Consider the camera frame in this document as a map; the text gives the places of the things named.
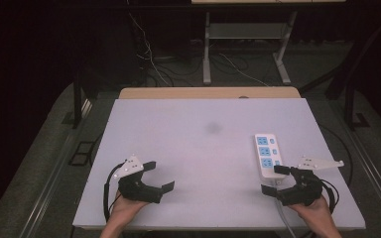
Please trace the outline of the black rectangular floor frame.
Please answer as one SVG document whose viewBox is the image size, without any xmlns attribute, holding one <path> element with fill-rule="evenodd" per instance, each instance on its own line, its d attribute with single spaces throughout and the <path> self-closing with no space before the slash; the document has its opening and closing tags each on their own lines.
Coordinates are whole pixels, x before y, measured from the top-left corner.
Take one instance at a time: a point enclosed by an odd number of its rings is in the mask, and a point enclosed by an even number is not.
<svg viewBox="0 0 381 238">
<path fill-rule="evenodd" d="M 93 141 L 81 141 L 68 161 L 70 166 L 84 167 L 92 165 L 92 153 L 95 147 Z"/>
</svg>

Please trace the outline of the wooden table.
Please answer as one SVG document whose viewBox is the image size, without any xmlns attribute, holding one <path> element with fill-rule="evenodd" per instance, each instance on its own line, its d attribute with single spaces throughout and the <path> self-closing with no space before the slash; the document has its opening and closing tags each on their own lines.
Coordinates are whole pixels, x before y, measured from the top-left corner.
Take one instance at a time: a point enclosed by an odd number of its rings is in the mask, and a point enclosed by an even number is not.
<svg viewBox="0 0 381 238">
<path fill-rule="evenodd" d="M 219 99 L 219 98 L 300 98 L 294 87 L 140 87 L 124 88 L 120 99 Z"/>
</svg>

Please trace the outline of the white power strip blue sockets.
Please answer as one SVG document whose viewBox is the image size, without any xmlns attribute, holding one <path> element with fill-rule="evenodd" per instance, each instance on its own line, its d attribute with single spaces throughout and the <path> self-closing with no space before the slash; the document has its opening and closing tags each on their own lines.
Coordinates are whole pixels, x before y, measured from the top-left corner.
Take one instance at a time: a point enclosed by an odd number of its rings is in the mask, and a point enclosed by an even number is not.
<svg viewBox="0 0 381 238">
<path fill-rule="evenodd" d="M 276 136 L 274 134 L 256 134 L 254 141 L 261 180 L 275 185 L 281 184 L 285 175 L 277 174 L 274 170 L 275 166 L 283 164 Z"/>
</svg>

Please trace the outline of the black metal stand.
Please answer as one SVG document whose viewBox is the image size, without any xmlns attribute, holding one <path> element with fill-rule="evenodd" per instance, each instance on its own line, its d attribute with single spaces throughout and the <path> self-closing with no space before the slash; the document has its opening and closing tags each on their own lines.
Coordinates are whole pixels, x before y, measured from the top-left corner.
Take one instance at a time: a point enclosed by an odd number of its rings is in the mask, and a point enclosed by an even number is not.
<svg viewBox="0 0 381 238">
<path fill-rule="evenodd" d="M 63 123 L 70 125 L 72 129 L 76 129 L 83 118 L 82 107 L 85 102 L 85 100 L 82 98 L 81 79 L 78 71 L 73 75 L 72 92 L 73 109 L 70 112 L 67 112 L 67 114 L 64 116 Z"/>
<path fill-rule="evenodd" d="M 381 117 L 381 13 L 360 22 L 352 48 L 335 75 L 326 96 L 345 95 L 344 120 L 353 126 L 354 93 L 361 92 Z"/>
</svg>

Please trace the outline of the person's right hand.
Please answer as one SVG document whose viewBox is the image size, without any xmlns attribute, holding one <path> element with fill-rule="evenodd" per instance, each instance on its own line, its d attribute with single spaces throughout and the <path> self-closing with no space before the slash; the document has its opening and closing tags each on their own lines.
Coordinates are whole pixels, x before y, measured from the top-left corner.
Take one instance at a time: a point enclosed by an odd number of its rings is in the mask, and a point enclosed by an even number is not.
<svg viewBox="0 0 381 238">
<path fill-rule="evenodd" d="M 327 202 L 323 196 L 316 199 L 309 206 L 300 203 L 290 205 L 290 208 L 296 211 L 312 229 L 326 228 L 332 224 L 332 217 Z"/>
</svg>

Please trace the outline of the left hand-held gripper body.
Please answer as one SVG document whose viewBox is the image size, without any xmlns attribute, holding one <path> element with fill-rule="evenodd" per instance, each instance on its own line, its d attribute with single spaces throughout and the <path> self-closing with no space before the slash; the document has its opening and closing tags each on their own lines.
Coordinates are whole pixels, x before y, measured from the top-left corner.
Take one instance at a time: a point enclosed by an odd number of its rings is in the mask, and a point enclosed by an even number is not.
<svg viewBox="0 0 381 238">
<path fill-rule="evenodd" d="M 118 180 L 118 190 L 127 199 L 159 203 L 163 196 L 160 187 L 153 187 L 142 182 L 143 163 L 132 155 L 114 171 L 113 178 Z"/>
</svg>

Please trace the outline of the person's left hand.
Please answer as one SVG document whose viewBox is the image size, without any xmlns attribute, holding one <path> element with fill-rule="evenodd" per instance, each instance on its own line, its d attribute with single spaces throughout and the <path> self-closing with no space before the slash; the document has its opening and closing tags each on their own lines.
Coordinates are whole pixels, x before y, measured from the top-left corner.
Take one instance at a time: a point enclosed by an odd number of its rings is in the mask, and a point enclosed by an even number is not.
<svg viewBox="0 0 381 238">
<path fill-rule="evenodd" d="M 126 226 L 146 205 L 148 202 L 130 200 L 117 192 L 109 220 L 115 224 Z"/>
</svg>

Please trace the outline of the white metal frame desk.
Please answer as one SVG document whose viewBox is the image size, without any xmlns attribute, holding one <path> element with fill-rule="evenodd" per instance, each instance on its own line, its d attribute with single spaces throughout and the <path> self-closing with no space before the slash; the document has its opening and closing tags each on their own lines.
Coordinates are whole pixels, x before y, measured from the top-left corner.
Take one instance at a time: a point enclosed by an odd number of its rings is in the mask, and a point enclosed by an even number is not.
<svg viewBox="0 0 381 238">
<path fill-rule="evenodd" d="M 283 62 L 287 45 L 290 41 L 294 25 L 297 20 L 298 6 L 317 6 L 319 4 L 342 3 L 345 0 L 191 0 L 193 6 L 228 7 L 231 10 L 257 9 L 269 7 L 295 7 L 289 10 L 289 16 L 282 22 L 261 23 L 213 23 L 210 14 L 205 12 L 203 55 L 202 55 L 202 82 L 211 85 L 210 53 L 211 40 L 279 40 L 280 47 L 273 53 L 273 61 L 282 82 L 291 83 L 290 77 Z"/>
</svg>

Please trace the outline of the white board table cover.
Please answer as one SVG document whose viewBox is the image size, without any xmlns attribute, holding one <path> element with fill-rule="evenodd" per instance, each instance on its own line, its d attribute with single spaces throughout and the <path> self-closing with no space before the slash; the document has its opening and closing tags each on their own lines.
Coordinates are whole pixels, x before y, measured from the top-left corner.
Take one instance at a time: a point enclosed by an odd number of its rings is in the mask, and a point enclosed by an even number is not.
<svg viewBox="0 0 381 238">
<path fill-rule="evenodd" d="M 146 206 L 133 229 L 280 230 L 302 228 L 291 209 L 261 192 L 254 136 L 271 133 L 284 165 L 332 155 L 303 98 L 118 99 L 91 168 L 73 223 L 105 224 L 103 187 L 118 164 L 135 155 L 156 162 L 143 181 L 175 188 Z"/>
</svg>

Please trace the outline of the aluminium floor rail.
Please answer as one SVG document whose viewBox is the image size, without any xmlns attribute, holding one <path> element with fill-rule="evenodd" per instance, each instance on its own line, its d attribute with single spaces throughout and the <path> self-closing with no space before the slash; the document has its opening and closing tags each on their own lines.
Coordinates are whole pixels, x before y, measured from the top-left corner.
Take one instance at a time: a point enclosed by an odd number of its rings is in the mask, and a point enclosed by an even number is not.
<svg viewBox="0 0 381 238">
<path fill-rule="evenodd" d="M 25 203 L 27 217 L 18 238 L 32 238 L 35 235 L 77 139 L 75 111 L 79 110 L 79 117 L 87 117 L 91 108 L 92 103 L 88 99 L 80 99 L 79 105 L 71 100 L 60 99 L 54 104 L 20 167 L 24 201 L 29 195 L 31 203 Z"/>
<path fill-rule="evenodd" d="M 360 141 L 358 135 L 348 126 L 347 123 L 344 122 L 343 119 L 343 110 L 339 107 L 338 103 L 336 101 L 329 101 L 328 102 L 332 112 L 337 117 L 337 121 L 343 128 L 344 133 L 346 134 L 348 140 L 354 147 L 355 154 L 358 157 L 358 160 L 369 177 L 370 182 L 372 183 L 372 186 L 374 190 L 376 191 L 377 195 L 379 196 L 381 200 L 381 175 L 378 172 L 377 168 L 373 164 L 371 157 L 366 151 L 365 146 Z"/>
</svg>

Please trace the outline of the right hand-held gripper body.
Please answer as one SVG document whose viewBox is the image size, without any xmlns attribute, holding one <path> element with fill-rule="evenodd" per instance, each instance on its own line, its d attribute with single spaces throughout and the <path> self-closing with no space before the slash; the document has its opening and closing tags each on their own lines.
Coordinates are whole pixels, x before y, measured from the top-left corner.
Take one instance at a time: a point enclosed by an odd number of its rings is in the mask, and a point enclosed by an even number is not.
<svg viewBox="0 0 381 238">
<path fill-rule="evenodd" d="M 290 188 L 278 190 L 277 199 L 280 200 L 284 206 L 299 203 L 309 206 L 316 199 L 321 197 L 322 189 L 325 188 L 331 204 L 335 205 L 337 199 L 334 193 L 324 184 L 322 179 L 314 174 L 314 171 L 343 166 L 343 161 L 303 157 L 295 167 L 289 167 L 291 169 L 290 175 L 294 178 L 296 184 Z"/>
</svg>

